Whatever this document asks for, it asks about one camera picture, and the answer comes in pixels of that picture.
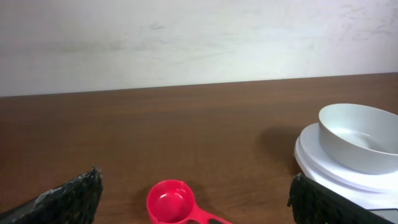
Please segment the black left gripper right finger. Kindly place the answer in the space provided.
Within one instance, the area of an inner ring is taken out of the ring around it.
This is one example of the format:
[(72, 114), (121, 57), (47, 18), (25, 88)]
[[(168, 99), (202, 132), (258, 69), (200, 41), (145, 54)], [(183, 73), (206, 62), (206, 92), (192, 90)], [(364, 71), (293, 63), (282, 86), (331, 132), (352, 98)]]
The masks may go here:
[(393, 224), (302, 174), (292, 180), (287, 206), (299, 224)]

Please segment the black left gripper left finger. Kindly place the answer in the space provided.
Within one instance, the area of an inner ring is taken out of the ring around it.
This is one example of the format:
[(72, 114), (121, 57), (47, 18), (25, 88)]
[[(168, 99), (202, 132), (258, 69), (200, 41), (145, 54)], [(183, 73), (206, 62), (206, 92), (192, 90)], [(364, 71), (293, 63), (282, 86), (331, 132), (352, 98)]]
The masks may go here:
[(1, 214), (2, 224), (92, 224), (103, 191), (101, 170), (64, 184)]

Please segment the red plastic measuring scoop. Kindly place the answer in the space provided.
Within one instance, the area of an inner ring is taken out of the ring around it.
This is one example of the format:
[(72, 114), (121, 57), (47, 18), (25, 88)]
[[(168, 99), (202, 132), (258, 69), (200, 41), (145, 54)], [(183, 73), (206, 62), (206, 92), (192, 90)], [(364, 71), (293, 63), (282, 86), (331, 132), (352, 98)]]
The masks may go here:
[(201, 209), (193, 190), (182, 180), (169, 179), (155, 184), (147, 195), (146, 208), (154, 224), (231, 224)]

